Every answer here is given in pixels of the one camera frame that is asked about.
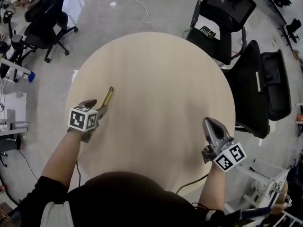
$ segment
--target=black shirt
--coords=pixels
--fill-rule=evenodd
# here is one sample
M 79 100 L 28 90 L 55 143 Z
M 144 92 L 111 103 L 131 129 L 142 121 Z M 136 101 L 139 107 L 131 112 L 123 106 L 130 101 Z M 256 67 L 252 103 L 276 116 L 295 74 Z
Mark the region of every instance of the black shirt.
M 41 176 L 19 205 L 22 226 L 40 226 L 47 203 L 68 201 L 75 227 L 175 225 L 199 226 L 206 213 L 164 191 L 153 180 L 128 172 L 105 173 L 68 192 L 60 182 Z

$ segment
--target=gray floor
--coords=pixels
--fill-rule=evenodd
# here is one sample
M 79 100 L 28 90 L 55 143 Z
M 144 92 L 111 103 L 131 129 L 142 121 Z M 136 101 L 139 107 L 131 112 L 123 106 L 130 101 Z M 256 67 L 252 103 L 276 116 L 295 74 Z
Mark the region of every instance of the gray floor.
M 38 177 L 51 153 L 66 132 L 65 122 L 62 121 L 65 100 L 71 85 L 73 75 L 79 70 L 84 61 L 95 50 L 104 44 L 121 36 L 142 31 L 157 31 L 176 36 L 182 36 L 188 29 L 197 0 L 140 0 L 148 9 L 136 0 L 65 0 L 64 11 L 68 13 L 70 23 L 75 23 L 79 32 L 70 33 L 64 38 L 64 44 L 71 54 L 65 56 L 58 47 L 51 54 L 52 61 L 43 61 L 45 51 L 37 51 L 31 55 L 26 66 L 36 73 L 36 79 L 29 84 L 21 79 L 17 84 L 5 82 L 6 106 L 10 110 L 7 121 L 15 118 L 17 121 L 28 123 L 28 133 L 24 136 L 23 154 L 27 157 L 33 172 Z M 287 68 L 292 105 L 303 101 L 303 77 L 299 63 L 280 38 L 275 23 L 261 10 L 255 9 L 245 25 L 248 31 L 248 41 L 255 39 L 260 45 L 261 52 L 283 51 Z M 233 35 L 233 50 L 240 48 L 239 33 Z M 24 112 L 16 116 L 18 110 Z M 255 158 L 264 159 L 272 164 L 288 167 L 295 156 L 303 148 L 303 139 L 296 136 L 295 116 L 298 108 L 293 107 L 290 116 L 276 123 L 276 129 L 262 142 L 247 133 L 237 132 L 236 138 L 246 150 L 249 164 Z M 8 168 L 0 166 L 9 192 L 16 200 L 22 199 L 31 191 L 36 179 L 29 171 L 26 161 L 17 151 L 10 151 L 5 159 Z M 89 179 L 80 166 L 82 183 Z M 228 173 L 226 200 L 237 201 L 248 186 L 249 179 L 236 174 L 235 170 Z M 78 183 L 75 171 L 71 189 Z M 201 189 L 186 196 L 189 201 L 196 201 Z

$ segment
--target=white cable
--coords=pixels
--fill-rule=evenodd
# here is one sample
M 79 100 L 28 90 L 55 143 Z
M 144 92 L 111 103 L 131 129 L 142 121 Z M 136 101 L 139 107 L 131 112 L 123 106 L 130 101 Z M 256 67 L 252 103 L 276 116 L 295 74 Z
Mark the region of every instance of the white cable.
M 146 10 L 146 16 L 145 16 L 145 18 L 142 20 L 142 23 L 150 24 L 150 25 L 153 27 L 153 29 L 154 29 L 155 31 L 157 31 L 157 30 L 155 29 L 155 26 L 154 26 L 151 22 L 145 21 L 146 18 L 147 18 L 147 16 L 148 16 L 148 11 L 147 11 L 146 6 L 145 6 L 142 2 L 140 2 L 139 0 L 136 0 L 136 2 L 139 2 L 139 3 L 145 8 L 145 10 Z

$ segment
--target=black cable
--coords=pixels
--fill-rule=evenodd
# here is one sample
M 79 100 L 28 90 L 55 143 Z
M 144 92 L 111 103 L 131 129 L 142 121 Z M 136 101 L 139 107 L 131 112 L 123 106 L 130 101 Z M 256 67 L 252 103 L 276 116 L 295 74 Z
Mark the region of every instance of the black cable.
M 19 152 L 21 153 L 21 155 L 24 157 L 24 159 L 27 161 L 26 157 L 22 154 L 21 150 L 19 150 Z M 36 177 L 36 175 L 34 174 L 33 170 L 30 168 L 29 163 L 27 161 L 27 165 L 29 167 L 29 170 L 32 172 L 32 174 L 34 175 L 34 177 L 38 180 L 38 178 Z
M 258 173 L 258 174 L 260 174 L 261 176 L 264 176 L 264 177 L 266 177 L 266 178 L 268 178 L 268 179 L 271 179 L 271 180 L 273 180 L 273 181 L 276 183 L 276 181 L 275 181 L 274 179 L 272 179 L 272 178 L 270 178 L 270 177 L 268 177 L 268 176 L 265 176 L 265 175 L 263 175 L 263 174 L 260 173 L 260 172 L 257 172 L 257 171 L 254 170 L 251 166 L 249 167 L 248 170 L 250 170 L 250 171 L 252 171 L 252 172 L 255 172 L 255 173 Z
M 195 180 L 195 181 L 193 181 L 193 182 L 191 182 L 191 183 L 187 183 L 187 184 L 181 186 L 181 187 L 178 189 L 178 191 L 176 191 L 176 194 L 178 194 L 182 188 L 187 187 L 187 186 L 189 186 L 189 185 L 191 185 L 191 184 L 200 182 L 200 181 L 202 181 L 204 178 L 206 178 L 207 176 L 208 176 L 208 174 L 206 174 L 205 176 L 202 176 L 202 177 L 201 177 L 200 179 L 198 179 L 198 180 Z
M 76 167 L 77 167 L 77 170 L 78 170 L 78 173 L 79 173 L 79 187 L 80 187 L 80 185 L 81 185 L 81 173 L 79 171 L 78 161 L 76 161 Z

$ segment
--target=desk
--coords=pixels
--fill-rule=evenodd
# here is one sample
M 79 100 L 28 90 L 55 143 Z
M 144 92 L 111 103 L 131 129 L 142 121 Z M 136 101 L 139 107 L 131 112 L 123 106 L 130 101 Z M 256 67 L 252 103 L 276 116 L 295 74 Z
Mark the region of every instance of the desk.
M 91 55 L 75 77 L 66 102 L 114 94 L 89 144 L 81 143 L 79 163 L 94 177 L 131 171 L 176 191 L 210 170 L 202 120 L 213 117 L 233 135 L 235 107 L 225 76 L 204 51 L 162 33 L 127 35 Z M 187 194 L 203 184 L 184 188 Z

